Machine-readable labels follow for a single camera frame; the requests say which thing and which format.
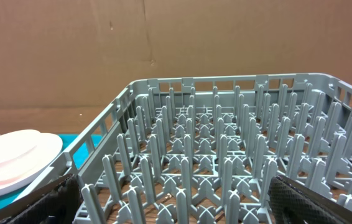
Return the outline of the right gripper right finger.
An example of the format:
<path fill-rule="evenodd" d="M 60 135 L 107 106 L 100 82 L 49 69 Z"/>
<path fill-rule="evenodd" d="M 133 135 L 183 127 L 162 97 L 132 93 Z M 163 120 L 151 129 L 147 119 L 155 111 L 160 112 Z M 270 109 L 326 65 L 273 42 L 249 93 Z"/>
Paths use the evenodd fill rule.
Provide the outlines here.
<path fill-rule="evenodd" d="M 351 210 L 284 175 L 271 179 L 268 195 L 277 224 L 352 224 Z"/>

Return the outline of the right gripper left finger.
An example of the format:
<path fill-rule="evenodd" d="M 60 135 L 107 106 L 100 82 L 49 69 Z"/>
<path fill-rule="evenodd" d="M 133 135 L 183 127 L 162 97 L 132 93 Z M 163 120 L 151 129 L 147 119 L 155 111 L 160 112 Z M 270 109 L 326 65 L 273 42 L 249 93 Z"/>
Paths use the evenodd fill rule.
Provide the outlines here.
<path fill-rule="evenodd" d="M 72 223 L 80 204 L 78 178 L 67 174 L 0 209 L 0 223 Z"/>

